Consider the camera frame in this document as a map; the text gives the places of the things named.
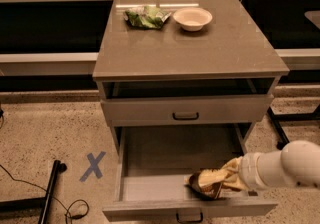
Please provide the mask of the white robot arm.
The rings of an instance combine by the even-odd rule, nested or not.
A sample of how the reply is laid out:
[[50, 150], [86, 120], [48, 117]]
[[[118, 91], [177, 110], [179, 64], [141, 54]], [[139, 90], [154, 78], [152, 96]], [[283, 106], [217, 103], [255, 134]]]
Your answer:
[[282, 150], [246, 153], [221, 169], [222, 182], [241, 190], [277, 187], [320, 187], [320, 146], [309, 141], [293, 141]]

